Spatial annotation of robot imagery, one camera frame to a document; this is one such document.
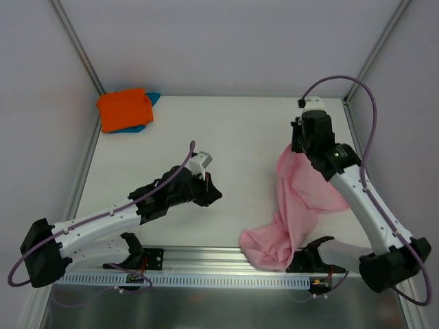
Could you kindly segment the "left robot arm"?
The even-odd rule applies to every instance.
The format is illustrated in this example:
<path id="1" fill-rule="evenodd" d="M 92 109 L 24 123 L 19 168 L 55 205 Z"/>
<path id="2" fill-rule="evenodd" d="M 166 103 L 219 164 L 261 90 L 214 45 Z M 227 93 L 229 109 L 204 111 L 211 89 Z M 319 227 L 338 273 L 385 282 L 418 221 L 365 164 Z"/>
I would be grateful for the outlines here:
<path id="1" fill-rule="evenodd" d="M 144 251 L 131 229 L 164 217 L 171 207 L 189 202 L 208 207 L 220 198 L 209 172 L 175 166 L 95 215 L 53 224 L 45 218 L 33 222 L 18 263 L 25 265 L 26 283 L 34 288 L 53 284 L 74 269 L 136 269 Z"/>

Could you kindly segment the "pink t-shirt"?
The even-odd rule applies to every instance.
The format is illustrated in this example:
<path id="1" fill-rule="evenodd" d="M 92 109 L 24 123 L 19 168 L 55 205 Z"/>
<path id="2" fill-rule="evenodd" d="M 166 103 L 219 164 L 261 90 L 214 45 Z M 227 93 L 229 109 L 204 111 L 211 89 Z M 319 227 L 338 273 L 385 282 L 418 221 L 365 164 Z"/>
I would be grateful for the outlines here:
<path id="1" fill-rule="evenodd" d="M 276 164 L 278 210 L 271 223 L 245 230 L 239 246 L 257 269 L 285 271 L 321 214 L 349 209 L 344 198 L 316 171 L 304 153 L 288 145 Z"/>

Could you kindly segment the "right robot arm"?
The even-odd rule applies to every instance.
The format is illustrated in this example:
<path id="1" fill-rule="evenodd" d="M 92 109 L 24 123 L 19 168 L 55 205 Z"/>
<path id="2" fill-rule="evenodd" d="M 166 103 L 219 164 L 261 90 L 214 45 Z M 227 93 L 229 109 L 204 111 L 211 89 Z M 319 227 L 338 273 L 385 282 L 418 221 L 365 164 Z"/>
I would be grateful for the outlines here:
<path id="1" fill-rule="evenodd" d="M 418 274 L 431 253 L 431 245 L 425 238 L 414 238 L 390 212 L 361 174 L 361 161 L 353 148 L 336 143 L 331 117 L 323 110 L 308 110 L 291 125 L 292 151 L 306 156 L 342 196 L 371 245 L 359 247 L 324 236 L 306 246 L 307 266 L 320 272 L 336 265 L 358 273 L 376 293 Z"/>

